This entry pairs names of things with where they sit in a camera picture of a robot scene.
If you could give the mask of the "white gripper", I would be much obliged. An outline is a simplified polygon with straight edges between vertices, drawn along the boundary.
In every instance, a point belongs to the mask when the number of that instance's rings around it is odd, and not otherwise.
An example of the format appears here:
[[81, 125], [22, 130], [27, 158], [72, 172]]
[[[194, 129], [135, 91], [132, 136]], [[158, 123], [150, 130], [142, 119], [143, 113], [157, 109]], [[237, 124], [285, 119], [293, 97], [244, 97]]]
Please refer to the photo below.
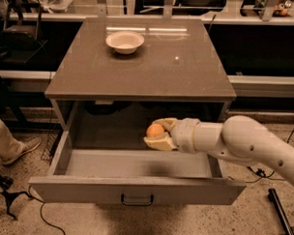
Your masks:
[[155, 137], [143, 138], [147, 146], [159, 151], [172, 151], [177, 149], [183, 153], [195, 153], [193, 133], [200, 120], [195, 118], [186, 118], [183, 120], [175, 117], [161, 118], [153, 124], [162, 125], [166, 131]]

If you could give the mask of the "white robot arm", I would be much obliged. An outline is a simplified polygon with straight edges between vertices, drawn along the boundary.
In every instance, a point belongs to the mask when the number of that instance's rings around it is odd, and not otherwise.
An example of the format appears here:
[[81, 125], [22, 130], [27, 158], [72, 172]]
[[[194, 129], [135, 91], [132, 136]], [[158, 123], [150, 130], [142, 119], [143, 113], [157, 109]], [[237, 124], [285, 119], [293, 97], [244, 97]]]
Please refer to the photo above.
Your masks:
[[162, 118], [148, 127], [143, 140], [149, 148], [160, 151], [204, 152], [243, 166], [259, 162], [294, 186], [294, 147], [247, 116], [234, 116], [222, 123]]

